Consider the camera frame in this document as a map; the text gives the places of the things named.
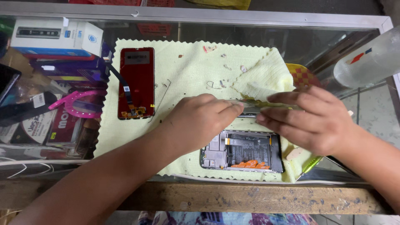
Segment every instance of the white box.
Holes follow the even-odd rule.
[[[23,54],[100,56],[103,30],[89,22],[17,19],[11,47]]]

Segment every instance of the yellow screwdriver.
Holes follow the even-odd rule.
[[[321,161],[322,158],[323,158],[323,156],[317,156],[317,157],[315,157],[313,160],[311,160],[311,161],[306,165],[306,167],[304,167],[302,173],[301,173],[300,176],[296,179],[296,181],[297,181],[298,179],[300,179],[300,177],[301,177],[303,174],[308,173],[312,168],[314,168],[314,166],[317,165],[317,164]]]

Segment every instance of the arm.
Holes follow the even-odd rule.
[[[269,108],[258,115],[259,124],[316,155],[335,156],[400,213],[400,150],[354,124],[344,104],[323,89],[282,92],[268,100],[297,104],[304,111]]]
[[[211,94],[184,98],[156,129],[80,166],[11,224],[104,222],[143,182],[179,156],[206,146],[242,111],[243,105]]]

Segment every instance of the hand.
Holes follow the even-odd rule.
[[[156,128],[179,156],[205,147],[243,112],[243,103],[218,100],[212,94],[183,98]]]
[[[315,86],[277,93],[268,101],[296,104],[304,110],[271,107],[257,116],[257,123],[316,155],[339,153],[363,131],[339,99]]]

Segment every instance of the microfiber cloth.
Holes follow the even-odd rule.
[[[155,84],[157,84],[155,85],[155,108],[158,107],[158,109],[150,123],[150,119],[119,120],[117,118],[119,81],[115,76],[110,76],[101,116],[99,142],[94,152],[95,157],[154,129],[184,97],[210,93],[218,99],[242,99],[242,94],[244,94],[265,100],[272,93],[294,89],[293,78],[276,48],[203,41],[182,43],[118,40],[112,65],[119,70],[122,48],[143,47],[152,47],[155,52]],[[226,130],[270,132],[267,128],[256,124],[255,119],[243,118],[236,118]],[[293,147],[286,139],[281,138],[283,152]],[[181,156],[158,174],[294,182],[301,173],[302,165],[309,157],[310,153],[306,152],[294,160],[284,159],[285,172],[283,174],[224,171],[203,169],[199,163],[200,150],[197,150]]]

